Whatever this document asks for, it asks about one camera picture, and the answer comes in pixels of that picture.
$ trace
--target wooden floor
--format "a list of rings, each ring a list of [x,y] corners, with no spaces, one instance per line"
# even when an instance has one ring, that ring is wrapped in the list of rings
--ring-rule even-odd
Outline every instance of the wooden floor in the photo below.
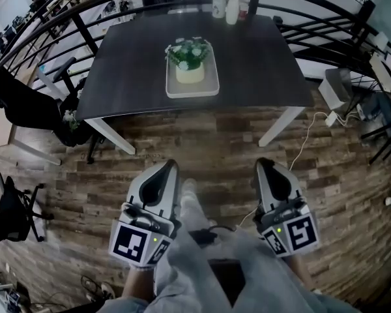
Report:
[[[18,129],[30,146],[63,159],[58,167],[27,155],[20,167],[0,162],[20,189],[45,183],[40,206],[53,213],[48,241],[0,243],[0,268],[10,265],[34,301],[75,306],[86,303],[81,275],[106,281],[120,292],[127,270],[109,258],[111,221],[119,217],[131,180],[144,168],[174,158],[183,178],[199,182],[199,198],[209,218],[238,224],[257,206],[251,188],[253,164],[268,157],[290,165],[304,141],[315,112],[327,112],[315,93],[316,107],[306,110],[266,148],[257,146],[282,112],[276,108],[171,112],[116,118],[113,126],[137,148],[130,156],[105,142],[90,166],[87,145],[68,149],[50,132]],[[391,157],[368,166],[379,145],[362,145],[359,122],[327,128],[318,115],[293,171],[317,211],[321,247],[306,256],[323,293],[352,304],[368,303],[391,281]],[[252,227],[248,219],[247,227]]]

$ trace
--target white table leg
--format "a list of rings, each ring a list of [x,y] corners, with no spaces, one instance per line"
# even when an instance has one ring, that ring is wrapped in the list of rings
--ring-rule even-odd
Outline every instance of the white table leg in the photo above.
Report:
[[[105,136],[109,141],[114,143],[116,146],[120,147],[123,151],[128,154],[136,154],[136,149],[130,145],[126,140],[124,140],[116,131],[114,131],[105,121],[101,118],[95,119],[86,119],[97,132]]]
[[[62,101],[65,100],[66,95],[39,68],[36,70],[36,75],[50,89],[53,96],[60,98]]]
[[[61,165],[60,159],[55,158],[54,156],[50,156],[49,154],[43,153],[41,151],[38,151],[37,149],[33,149],[32,147],[30,147],[22,142],[19,142],[16,139],[13,139],[10,142],[10,144],[15,145],[16,147],[19,147],[20,149],[23,149],[24,151],[26,151],[32,155],[35,155],[38,158],[41,158],[41,159],[48,161],[48,162],[51,162],[52,164],[56,164],[57,166]]]
[[[17,161],[13,161],[13,160],[11,160],[11,159],[9,159],[9,158],[6,158],[5,156],[1,156],[1,155],[0,155],[0,160],[1,160],[1,161],[4,161],[4,162],[7,162],[7,163],[9,163],[9,164],[13,164],[13,165],[15,165],[15,166],[18,165],[18,162],[17,162]]]
[[[304,110],[304,107],[288,107],[280,118],[271,126],[271,128],[265,133],[259,140],[259,146],[267,146],[283,129],[285,129],[294,118],[296,118],[300,112]]]

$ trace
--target chair backrest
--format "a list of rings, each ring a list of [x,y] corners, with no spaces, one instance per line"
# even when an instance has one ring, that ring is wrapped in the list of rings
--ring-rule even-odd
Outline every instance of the chair backrest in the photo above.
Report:
[[[0,107],[19,127],[55,130],[62,124],[56,100],[34,91],[5,69],[0,70]]]

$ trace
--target black office chair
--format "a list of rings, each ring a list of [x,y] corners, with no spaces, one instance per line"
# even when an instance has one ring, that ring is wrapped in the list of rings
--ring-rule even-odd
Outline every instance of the black office chair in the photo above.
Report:
[[[38,235],[33,217],[52,220],[53,215],[39,215],[33,212],[33,205],[38,190],[44,185],[37,185],[29,198],[30,191],[19,191],[10,176],[4,182],[0,174],[0,187],[3,193],[0,198],[0,241],[25,241],[32,228],[37,241],[42,242],[44,238]]]
[[[69,108],[64,109],[63,108],[64,103],[63,103],[60,107],[61,113],[65,112],[62,109],[64,109],[64,110],[77,110],[78,103],[79,103],[78,91],[80,91],[81,89],[84,88],[85,81],[87,80],[87,78],[82,78],[78,82],[77,86],[74,87],[74,84],[72,83],[71,78],[68,75],[68,69],[76,61],[77,61],[77,59],[75,57],[70,58],[63,66],[60,67],[60,69],[53,76],[54,83],[58,82],[60,80],[63,80],[66,85],[66,88],[70,92],[68,97],[64,100],[64,103],[66,103],[67,99],[70,98],[70,100],[68,101]],[[95,150],[96,146],[98,145],[98,143],[101,144],[104,142],[104,140],[106,140],[106,138],[97,131],[93,132],[93,135],[91,136],[91,138],[92,139],[91,139],[91,144],[90,144],[90,148],[89,148],[89,153],[87,155],[87,163],[88,164],[92,164],[94,162],[93,153],[94,153],[94,150]]]
[[[94,129],[84,123],[72,132],[63,122],[65,111],[75,110],[77,106],[77,92],[70,93],[58,106],[54,98],[34,91],[7,70],[0,70],[0,108],[4,108],[6,118],[18,127],[52,130],[65,146],[82,145],[94,134]]]

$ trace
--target table top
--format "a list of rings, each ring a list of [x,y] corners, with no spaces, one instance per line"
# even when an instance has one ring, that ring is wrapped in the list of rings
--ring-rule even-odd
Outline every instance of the table top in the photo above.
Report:
[[[25,85],[30,86],[36,75],[36,66],[32,66],[27,70],[19,73],[16,79],[23,82]],[[0,147],[6,146],[9,144],[12,134],[14,132],[14,125],[9,122],[6,118],[5,110],[0,109]]]
[[[213,47],[220,92],[166,95],[165,48],[201,36]],[[313,106],[310,88],[284,38],[267,16],[236,25],[210,13],[166,14],[114,25],[94,59],[77,119],[190,108]]]

